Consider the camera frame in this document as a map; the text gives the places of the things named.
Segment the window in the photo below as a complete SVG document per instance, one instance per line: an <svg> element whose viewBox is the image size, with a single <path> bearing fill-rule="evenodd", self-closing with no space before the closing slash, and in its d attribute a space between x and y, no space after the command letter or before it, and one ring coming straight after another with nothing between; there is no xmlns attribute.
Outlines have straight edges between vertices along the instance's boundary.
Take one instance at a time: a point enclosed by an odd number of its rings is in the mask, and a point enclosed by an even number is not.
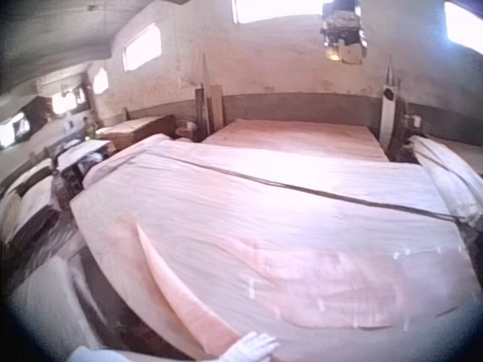
<svg viewBox="0 0 483 362"><path fill-rule="evenodd" d="M17 138L22 137L30 131L30 124L25 114L20 112L13 118L0 124L0 146L9 147L15 143Z"/></svg>
<svg viewBox="0 0 483 362"><path fill-rule="evenodd" d="M0 124L0 146L9 147L15 143L14 123Z"/></svg>
<svg viewBox="0 0 483 362"><path fill-rule="evenodd" d="M124 49L124 70L135 70L161 55L161 32L152 24Z"/></svg>
<svg viewBox="0 0 483 362"><path fill-rule="evenodd" d="M235 23L288 17L291 15L320 15L322 5L333 0L232 0Z"/></svg>
<svg viewBox="0 0 483 362"><path fill-rule="evenodd" d="M445 3L448 38L483 54L483 20L451 2Z"/></svg>
<svg viewBox="0 0 483 362"><path fill-rule="evenodd" d="M52 109L56 115L63 115L85 104L85 95L81 87L68 90L66 93L56 93L52 96Z"/></svg>
<svg viewBox="0 0 483 362"><path fill-rule="evenodd" d="M94 89L94 94L101 94L107 88L109 88L107 72L104 70L104 68L99 69L99 72L94 77L92 88Z"/></svg>

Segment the ceiling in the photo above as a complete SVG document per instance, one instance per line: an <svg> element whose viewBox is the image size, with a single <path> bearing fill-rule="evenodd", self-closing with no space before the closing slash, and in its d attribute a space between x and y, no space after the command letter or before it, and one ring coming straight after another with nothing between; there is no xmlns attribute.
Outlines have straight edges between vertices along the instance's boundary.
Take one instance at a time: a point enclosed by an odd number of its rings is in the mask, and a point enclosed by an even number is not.
<svg viewBox="0 0 483 362"><path fill-rule="evenodd" d="M168 1L184 4L189 0ZM72 71L78 71L75 67L78 64L109 58L114 35L150 2L3 1L0 10L0 94L52 72L57 72L52 75L54 78L69 76ZM59 75L61 69L67 70Z"/></svg>

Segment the gloved hand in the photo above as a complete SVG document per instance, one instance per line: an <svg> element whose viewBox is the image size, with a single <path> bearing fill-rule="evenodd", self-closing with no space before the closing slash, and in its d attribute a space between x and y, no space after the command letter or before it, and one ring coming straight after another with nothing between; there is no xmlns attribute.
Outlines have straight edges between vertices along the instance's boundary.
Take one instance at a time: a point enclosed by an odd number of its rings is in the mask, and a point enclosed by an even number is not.
<svg viewBox="0 0 483 362"><path fill-rule="evenodd" d="M249 333L235 343L219 362L269 362L270 355L279 344L266 334Z"/></svg>

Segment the white cloth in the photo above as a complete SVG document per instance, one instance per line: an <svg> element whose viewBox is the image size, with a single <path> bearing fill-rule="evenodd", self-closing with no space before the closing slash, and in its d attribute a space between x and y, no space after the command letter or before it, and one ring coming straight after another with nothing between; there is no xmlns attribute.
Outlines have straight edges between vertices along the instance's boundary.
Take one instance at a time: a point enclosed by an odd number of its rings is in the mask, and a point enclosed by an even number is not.
<svg viewBox="0 0 483 362"><path fill-rule="evenodd" d="M268 362L271 353L277 347L275 338L252 332L235 343L217 362ZM91 351L82 346L71 354L67 362L129 362L129 360L114 351Z"/></svg>
<svg viewBox="0 0 483 362"><path fill-rule="evenodd" d="M249 333L235 343L219 362L265 362L278 347L274 337L266 334Z"/></svg>

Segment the white wall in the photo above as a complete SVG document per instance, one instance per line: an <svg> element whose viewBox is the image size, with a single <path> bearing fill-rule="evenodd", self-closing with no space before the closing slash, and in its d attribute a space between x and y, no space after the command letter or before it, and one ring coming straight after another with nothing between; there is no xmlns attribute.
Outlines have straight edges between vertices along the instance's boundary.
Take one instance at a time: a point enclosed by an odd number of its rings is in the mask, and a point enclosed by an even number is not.
<svg viewBox="0 0 483 362"><path fill-rule="evenodd" d="M52 97L54 94L77 87L81 83L82 74L71 75L51 83L44 83L42 79L39 79L37 80L37 91L39 96Z"/></svg>
<svg viewBox="0 0 483 362"><path fill-rule="evenodd" d="M379 97L389 55L406 100L483 120L483 56L446 38L442 0L362 0L369 55L362 66L326 60L320 18L286 17L234 24L230 0L154 1L112 42L104 66L109 90L96 97L101 119L194 98L206 53L212 84L225 95L283 92ZM162 33L163 54L124 72L123 47L149 24Z"/></svg>

